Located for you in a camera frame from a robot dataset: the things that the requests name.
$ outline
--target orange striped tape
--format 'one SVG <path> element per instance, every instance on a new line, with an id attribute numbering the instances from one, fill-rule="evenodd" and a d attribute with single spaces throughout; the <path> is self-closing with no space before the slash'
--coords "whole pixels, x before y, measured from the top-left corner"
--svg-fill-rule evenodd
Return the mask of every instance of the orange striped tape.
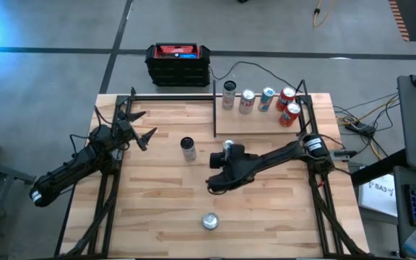
<path id="1" fill-rule="evenodd" d="M 405 27 L 404 20 L 402 19 L 401 12 L 395 0 L 389 0 L 389 6 L 391 7 L 391 11 L 393 12 L 394 19 L 396 20 L 397 27 L 399 28 L 399 32 L 401 33 L 402 39 L 405 41 L 410 41 L 409 32 L 407 32 L 407 28 Z"/>

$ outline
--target black box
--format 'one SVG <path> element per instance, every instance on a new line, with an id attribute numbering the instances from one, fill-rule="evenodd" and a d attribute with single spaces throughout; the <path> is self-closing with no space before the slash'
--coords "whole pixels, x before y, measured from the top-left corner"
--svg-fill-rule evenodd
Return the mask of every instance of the black box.
<path id="1" fill-rule="evenodd" d="M 157 43 L 147 49 L 145 63 L 158 87 L 205 87 L 210 52 L 195 43 Z"/>

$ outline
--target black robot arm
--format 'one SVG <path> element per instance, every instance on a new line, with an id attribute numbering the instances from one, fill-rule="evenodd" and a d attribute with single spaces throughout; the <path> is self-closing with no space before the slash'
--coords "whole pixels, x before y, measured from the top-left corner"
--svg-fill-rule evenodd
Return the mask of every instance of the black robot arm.
<path id="1" fill-rule="evenodd" d="M 106 125 L 96 127 L 88 136 L 88 145 L 72 155 L 72 160 L 64 162 L 60 167 L 48 172 L 35 182 L 30 190 L 30 198 L 35 205 L 48 206 L 65 188 L 97 171 L 102 174 L 113 174 L 115 170 L 118 170 L 113 151 L 127 149 L 129 142 L 133 139 L 136 140 L 141 150 L 145 151 L 150 137 L 157 129 L 154 128 L 139 137 L 130 124 L 130 121 L 144 114 L 145 112 L 118 113 L 118 121 L 112 124 L 112 128 Z"/>
<path id="2" fill-rule="evenodd" d="M 208 191 L 223 194 L 254 181 L 257 173 L 290 160 L 312 162 L 311 170 L 315 174 L 328 174 L 334 168 L 328 149 L 321 137 L 315 134 L 302 135 L 298 140 L 261 156 L 245 153 L 241 144 L 230 144 L 223 152 L 211 154 L 210 167 L 222 168 L 222 172 L 208 178 Z"/>

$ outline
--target blue light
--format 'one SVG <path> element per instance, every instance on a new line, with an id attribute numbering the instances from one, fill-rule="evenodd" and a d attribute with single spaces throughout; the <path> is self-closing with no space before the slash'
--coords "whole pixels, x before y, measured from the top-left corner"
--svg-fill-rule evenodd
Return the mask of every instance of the blue light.
<path id="1" fill-rule="evenodd" d="M 182 59 L 196 59 L 196 54 L 181 54 Z"/>

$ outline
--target concrete floor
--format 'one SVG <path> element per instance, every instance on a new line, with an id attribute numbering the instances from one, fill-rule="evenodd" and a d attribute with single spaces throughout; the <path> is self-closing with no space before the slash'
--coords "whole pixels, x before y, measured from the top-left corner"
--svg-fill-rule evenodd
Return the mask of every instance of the concrete floor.
<path id="1" fill-rule="evenodd" d="M 134 0 L 121 48 L 145 49 L 155 42 L 197 42 L 213 51 L 416 54 L 416 43 L 401 39 L 387 0 L 336 0 L 328 22 L 313 29 L 317 0 Z M 0 0 L 0 46 L 112 49 L 126 0 Z M 108 54 L 0 53 L 0 163 L 41 176 L 72 153 L 69 134 L 85 134 L 100 89 Z M 416 74 L 416 60 L 334 60 L 322 58 L 212 57 L 215 75 L 236 61 L 252 61 L 292 84 L 305 79 L 311 92 L 330 92 L 335 105 L 348 107 L 396 92 L 396 77 Z M 239 65 L 226 78 L 259 91 L 282 84 L 255 67 Z M 158 88 L 143 56 L 118 55 L 107 93 L 211 92 L 205 88 Z M 355 115 L 376 107 L 354 109 Z M 399 108 L 390 110 L 394 127 L 379 132 L 388 152 L 403 148 Z M 388 125 L 386 118 L 380 127 Z M 343 136 L 358 150 L 358 136 Z M 353 158 L 373 163 L 369 149 Z M 16 183 L 0 221 L 0 255 L 30 259 L 53 255 L 69 194 L 36 208 Z M 393 225 L 364 220 L 370 251 L 397 250 Z M 385 230 L 385 236 L 379 234 Z"/>

